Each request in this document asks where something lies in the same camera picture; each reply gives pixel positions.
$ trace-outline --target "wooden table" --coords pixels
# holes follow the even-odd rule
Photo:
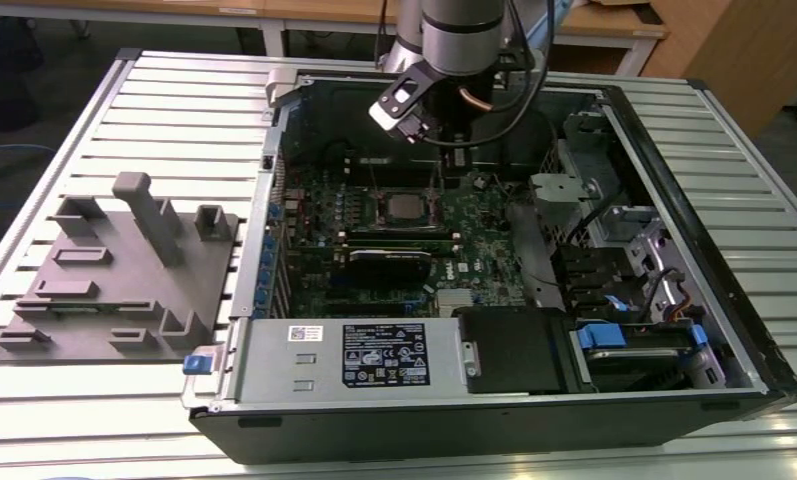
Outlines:
[[[377,0],[0,0],[0,15],[257,28],[267,55],[281,57],[289,30],[373,34],[379,5]],[[392,0],[388,33],[396,10]],[[667,29],[643,24],[631,9],[590,4],[570,12],[555,44],[626,50],[616,74],[636,76],[656,41],[666,36]]]

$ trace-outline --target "floor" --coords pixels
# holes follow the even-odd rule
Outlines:
[[[231,54],[241,53],[241,48],[247,53],[257,53],[261,48],[257,32],[236,32],[231,28],[93,22],[91,32],[87,40],[77,40],[65,21],[36,22],[35,37],[45,63],[27,75],[27,85],[41,119],[17,132],[0,134],[0,144],[59,146],[121,47]],[[289,39],[291,52],[329,58],[331,52],[341,51],[345,58],[371,58],[371,36],[333,34],[317,38],[317,44],[327,48],[319,48],[313,40],[295,34]],[[788,113],[778,115],[755,143],[797,195],[797,121]],[[41,151],[0,150],[0,237],[49,157]]]

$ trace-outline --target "green circuit board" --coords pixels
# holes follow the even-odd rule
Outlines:
[[[479,176],[483,188],[474,183]],[[472,302],[479,305],[524,304],[504,220],[510,198],[506,186],[494,182],[494,177],[467,174],[448,189],[347,186],[335,175],[311,169],[292,171],[288,177],[284,211],[293,291],[291,317],[436,316],[436,291],[456,288],[470,289]],[[405,202],[415,198],[427,204],[421,220],[389,218],[384,205],[393,202],[416,208],[417,202]],[[440,232],[441,238],[381,235],[344,246],[340,232],[389,227]],[[336,285],[341,256],[352,250],[373,249],[429,252],[429,275],[423,284],[388,289]],[[377,306],[384,308],[381,314]]]

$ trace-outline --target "power supply label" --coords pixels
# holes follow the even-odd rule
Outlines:
[[[429,385],[424,324],[344,325],[341,383],[348,388]]]

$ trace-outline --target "metal table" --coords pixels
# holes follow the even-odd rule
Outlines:
[[[0,328],[59,233],[45,216],[64,194],[124,209],[109,187],[120,170],[137,170],[176,211],[209,201],[245,218],[277,65],[369,68],[165,52],[116,60],[0,243]],[[550,77],[624,89],[797,372],[797,199],[711,94],[678,80]],[[229,270],[227,293],[235,281]],[[224,301],[217,341],[228,309]],[[244,467],[191,427],[181,385],[179,365],[0,366],[0,478],[797,478],[797,405],[655,448]]]

